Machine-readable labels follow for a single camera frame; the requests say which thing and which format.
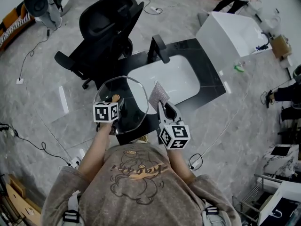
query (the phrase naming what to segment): chair wheel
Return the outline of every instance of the chair wheel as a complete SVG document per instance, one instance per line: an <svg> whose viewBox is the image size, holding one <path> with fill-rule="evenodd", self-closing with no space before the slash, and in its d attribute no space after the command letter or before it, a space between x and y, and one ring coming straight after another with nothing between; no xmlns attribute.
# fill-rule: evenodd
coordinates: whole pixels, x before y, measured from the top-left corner
<svg viewBox="0 0 301 226"><path fill-rule="evenodd" d="M124 58L130 57L133 53L133 43L130 40L130 38L127 38L127 44L125 45L125 48L123 50L123 56Z"/></svg>

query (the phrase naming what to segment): gray tile floor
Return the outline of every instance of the gray tile floor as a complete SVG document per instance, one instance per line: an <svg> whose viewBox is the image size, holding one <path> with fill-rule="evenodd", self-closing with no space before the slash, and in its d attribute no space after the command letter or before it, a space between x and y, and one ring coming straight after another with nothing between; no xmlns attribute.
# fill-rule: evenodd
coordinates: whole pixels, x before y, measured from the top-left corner
<svg viewBox="0 0 301 226"><path fill-rule="evenodd" d="M50 153L65 158L77 155L80 148L87 150L95 135L91 108L96 88L90 83L84 91L83 81L59 66L54 55L59 50L69 55L81 43L79 17L96 1L74 0L74 6L63 17L62 27L36 48L34 56L26 59L23 85L16 85L16 80L24 56L45 39L46 28L34 24L0 57L0 122L12 124L20 136L38 146L45 142ZM130 35L135 52L148 49L155 34L160 34L165 43L194 38L199 29L197 13L210 11L218 3L216 0L151 1L151 6L162 8L163 13L152 16L142 12ZM264 151L278 142L281 105L267 110L260 102L260 95L288 77L272 52L268 52L247 61L244 73L229 68L221 79L227 81L231 94L226 93L184 115L192 138L183 154L189 159L213 145L204 156L204 165L195 173L211 175L230 198L248 185ZM66 98L65 107L60 100L62 94ZM156 142L154 133L149 137L151 142ZM1 172L22 178L27 188L38 196L40 205L63 165L62 160L49 157L24 141L0 134Z"/></svg>

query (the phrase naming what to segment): office chair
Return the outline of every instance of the office chair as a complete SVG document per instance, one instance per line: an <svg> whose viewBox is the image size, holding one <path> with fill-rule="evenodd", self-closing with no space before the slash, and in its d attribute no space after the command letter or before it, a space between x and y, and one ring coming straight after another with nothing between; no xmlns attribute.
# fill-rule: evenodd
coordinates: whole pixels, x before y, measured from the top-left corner
<svg viewBox="0 0 301 226"><path fill-rule="evenodd" d="M83 89L91 80L99 79L106 66L114 65L121 55L132 55L129 39L144 3L135 0L100 0L80 16L79 28L84 38L68 57L58 51L55 60L82 80Z"/></svg>

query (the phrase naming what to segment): transparent pot lid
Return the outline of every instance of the transparent pot lid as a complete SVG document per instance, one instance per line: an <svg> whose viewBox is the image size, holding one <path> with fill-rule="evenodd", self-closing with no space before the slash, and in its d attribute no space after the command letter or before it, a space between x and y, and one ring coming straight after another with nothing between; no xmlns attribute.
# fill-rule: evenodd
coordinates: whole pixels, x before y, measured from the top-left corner
<svg viewBox="0 0 301 226"><path fill-rule="evenodd" d="M93 104L111 102L113 95L123 99L119 108L120 117L114 121L115 135L124 134L137 129L144 120L149 109L149 102L143 85L128 76L119 76L102 84L95 95Z"/></svg>

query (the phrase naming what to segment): black buckle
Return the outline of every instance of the black buckle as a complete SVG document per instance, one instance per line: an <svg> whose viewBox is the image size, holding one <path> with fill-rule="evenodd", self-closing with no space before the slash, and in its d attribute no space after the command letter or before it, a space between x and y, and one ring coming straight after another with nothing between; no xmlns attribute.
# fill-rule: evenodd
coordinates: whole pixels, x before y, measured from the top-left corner
<svg viewBox="0 0 301 226"><path fill-rule="evenodd" d="M79 212L75 210L68 210L63 214L63 221L64 222L71 222L71 223L79 223Z"/></svg>
<svg viewBox="0 0 301 226"><path fill-rule="evenodd" d="M216 215L216 214L218 214L218 211L219 211L218 208L215 206L210 206L210 207L206 208L205 210L206 210L207 215Z"/></svg>

